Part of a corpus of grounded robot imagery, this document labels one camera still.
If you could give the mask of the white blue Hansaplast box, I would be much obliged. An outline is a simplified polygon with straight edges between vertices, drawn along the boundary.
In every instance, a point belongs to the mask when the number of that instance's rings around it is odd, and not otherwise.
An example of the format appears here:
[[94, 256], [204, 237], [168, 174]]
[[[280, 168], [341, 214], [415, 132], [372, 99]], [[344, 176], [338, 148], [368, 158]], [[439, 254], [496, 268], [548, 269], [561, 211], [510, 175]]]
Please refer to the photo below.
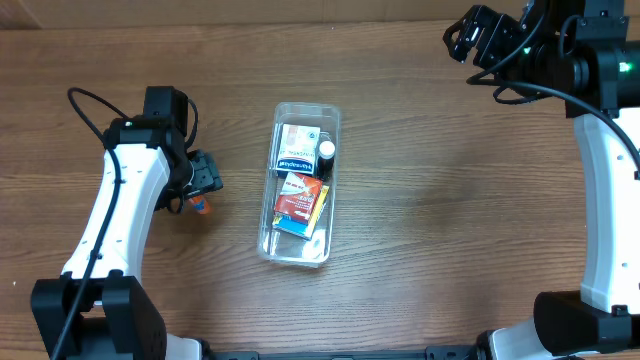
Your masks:
[[313, 175], [319, 136], [319, 127], [284, 124], [276, 157], [276, 170]]

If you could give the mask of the orange tube white cap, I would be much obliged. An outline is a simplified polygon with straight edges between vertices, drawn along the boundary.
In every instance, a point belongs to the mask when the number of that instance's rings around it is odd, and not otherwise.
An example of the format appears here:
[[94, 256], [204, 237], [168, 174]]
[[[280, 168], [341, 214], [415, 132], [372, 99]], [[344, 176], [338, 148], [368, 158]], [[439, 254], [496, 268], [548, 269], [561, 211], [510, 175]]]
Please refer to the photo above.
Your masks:
[[203, 195], [190, 198], [189, 203], [201, 215], [206, 215], [211, 212], [211, 206]]

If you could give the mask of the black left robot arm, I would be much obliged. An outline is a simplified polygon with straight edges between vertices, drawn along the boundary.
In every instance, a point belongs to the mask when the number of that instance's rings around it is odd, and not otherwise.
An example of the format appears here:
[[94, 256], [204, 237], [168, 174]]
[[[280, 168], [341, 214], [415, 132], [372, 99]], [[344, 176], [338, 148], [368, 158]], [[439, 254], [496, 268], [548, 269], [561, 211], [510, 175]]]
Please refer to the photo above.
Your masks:
[[193, 149], [195, 102], [173, 86], [149, 86], [143, 111], [118, 112], [92, 131], [102, 143], [100, 189], [85, 231], [59, 277], [41, 279], [31, 310], [52, 359], [210, 359], [204, 340], [168, 333], [141, 284], [156, 211], [183, 211], [222, 189], [208, 153]]

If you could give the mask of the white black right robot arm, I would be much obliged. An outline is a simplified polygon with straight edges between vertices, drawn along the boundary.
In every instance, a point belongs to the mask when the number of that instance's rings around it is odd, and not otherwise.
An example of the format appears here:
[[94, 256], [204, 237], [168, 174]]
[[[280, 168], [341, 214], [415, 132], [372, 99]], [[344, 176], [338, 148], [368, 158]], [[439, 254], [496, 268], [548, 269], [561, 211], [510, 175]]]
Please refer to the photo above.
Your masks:
[[565, 104], [585, 181], [580, 287], [543, 292], [523, 323], [481, 334], [451, 359], [581, 359], [639, 345], [639, 45], [617, 0], [531, 1], [519, 18], [475, 5], [444, 33], [475, 86], [521, 105]]

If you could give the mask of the blue yellow VapoDrops box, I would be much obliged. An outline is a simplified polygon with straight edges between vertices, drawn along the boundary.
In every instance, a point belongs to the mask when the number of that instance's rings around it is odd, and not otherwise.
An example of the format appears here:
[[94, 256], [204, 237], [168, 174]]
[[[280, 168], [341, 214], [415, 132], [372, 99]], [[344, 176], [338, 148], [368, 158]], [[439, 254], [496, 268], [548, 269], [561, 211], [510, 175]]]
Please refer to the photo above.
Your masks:
[[275, 215], [272, 222], [273, 228], [292, 235], [296, 235], [298, 237], [302, 237], [306, 240], [311, 240], [315, 230], [315, 226], [318, 223], [318, 220], [320, 219], [324, 210], [329, 189], [330, 187], [328, 185], [322, 186], [318, 199], [316, 200], [314, 208], [311, 212], [309, 221], [306, 224], [290, 220], [288, 218], [285, 218], [283, 215]]

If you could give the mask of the dark bottle white cap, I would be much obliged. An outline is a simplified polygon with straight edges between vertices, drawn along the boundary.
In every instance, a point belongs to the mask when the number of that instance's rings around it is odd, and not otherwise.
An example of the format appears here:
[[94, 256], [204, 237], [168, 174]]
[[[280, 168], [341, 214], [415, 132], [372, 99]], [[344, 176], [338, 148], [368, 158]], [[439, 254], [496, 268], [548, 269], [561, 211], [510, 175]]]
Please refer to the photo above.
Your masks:
[[327, 181], [333, 170], [336, 147], [332, 141], [323, 141], [318, 147], [317, 177]]

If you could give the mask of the red orange small box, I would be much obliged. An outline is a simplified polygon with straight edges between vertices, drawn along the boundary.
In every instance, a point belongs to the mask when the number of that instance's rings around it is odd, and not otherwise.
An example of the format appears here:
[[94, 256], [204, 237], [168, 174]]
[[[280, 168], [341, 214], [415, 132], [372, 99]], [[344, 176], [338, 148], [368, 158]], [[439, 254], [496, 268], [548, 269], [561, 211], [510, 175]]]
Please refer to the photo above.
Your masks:
[[289, 220], [307, 224], [320, 195], [323, 182], [314, 177], [289, 172], [274, 206], [274, 212]]

